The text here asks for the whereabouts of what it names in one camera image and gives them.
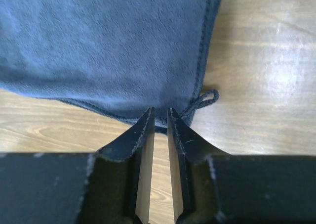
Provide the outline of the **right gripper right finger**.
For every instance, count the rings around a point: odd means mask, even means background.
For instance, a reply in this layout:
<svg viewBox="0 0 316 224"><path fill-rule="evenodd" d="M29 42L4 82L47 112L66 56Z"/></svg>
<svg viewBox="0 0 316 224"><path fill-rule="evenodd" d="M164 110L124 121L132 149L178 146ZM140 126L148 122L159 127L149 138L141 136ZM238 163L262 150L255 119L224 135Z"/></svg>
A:
<svg viewBox="0 0 316 224"><path fill-rule="evenodd" d="M316 158L231 155L167 113L177 224L313 224Z"/></svg>

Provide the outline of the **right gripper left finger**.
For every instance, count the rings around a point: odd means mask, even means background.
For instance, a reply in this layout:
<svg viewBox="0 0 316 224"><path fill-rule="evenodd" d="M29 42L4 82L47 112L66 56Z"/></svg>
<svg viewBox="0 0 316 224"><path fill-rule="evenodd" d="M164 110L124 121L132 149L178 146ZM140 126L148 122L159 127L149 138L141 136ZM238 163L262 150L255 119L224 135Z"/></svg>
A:
<svg viewBox="0 0 316 224"><path fill-rule="evenodd" d="M146 224L155 110L92 153L1 153L3 224Z"/></svg>

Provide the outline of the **dark blue towel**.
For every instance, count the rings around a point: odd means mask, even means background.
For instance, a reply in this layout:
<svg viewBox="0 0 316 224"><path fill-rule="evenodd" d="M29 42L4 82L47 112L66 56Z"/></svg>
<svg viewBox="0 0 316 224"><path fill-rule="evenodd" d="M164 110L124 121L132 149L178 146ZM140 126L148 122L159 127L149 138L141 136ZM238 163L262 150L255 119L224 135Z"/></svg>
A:
<svg viewBox="0 0 316 224"><path fill-rule="evenodd" d="M187 124L202 91L221 0L0 0L0 87L134 124L155 109Z"/></svg>

